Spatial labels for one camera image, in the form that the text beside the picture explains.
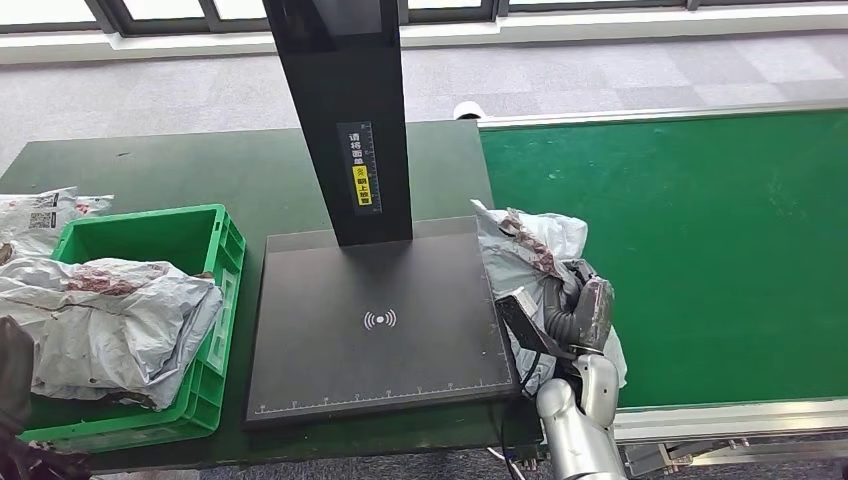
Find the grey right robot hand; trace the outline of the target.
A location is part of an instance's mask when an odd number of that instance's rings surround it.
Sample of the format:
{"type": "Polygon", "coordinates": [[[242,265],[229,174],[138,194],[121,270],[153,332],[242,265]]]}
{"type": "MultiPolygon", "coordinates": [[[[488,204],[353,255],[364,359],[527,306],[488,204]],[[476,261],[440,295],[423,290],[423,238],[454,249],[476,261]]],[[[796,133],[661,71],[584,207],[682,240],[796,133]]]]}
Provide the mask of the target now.
{"type": "Polygon", "coordinates": [[[612,284],[585,259],[569,261],[567,269],[580,282],[567,344],[586,351],[602,352],[612,328],[612,284]]]}

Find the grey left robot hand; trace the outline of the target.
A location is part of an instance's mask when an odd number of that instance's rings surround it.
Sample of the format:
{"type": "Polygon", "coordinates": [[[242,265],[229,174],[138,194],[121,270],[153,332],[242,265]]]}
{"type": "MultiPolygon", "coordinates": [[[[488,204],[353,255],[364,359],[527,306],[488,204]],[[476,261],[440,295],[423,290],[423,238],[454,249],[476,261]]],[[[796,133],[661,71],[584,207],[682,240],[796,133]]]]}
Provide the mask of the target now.
{"type": "Polygon", "coordinates": [[[1,432],[19,435],[31,415],[34,341],[11,316],[1,318],[1,432]]]}

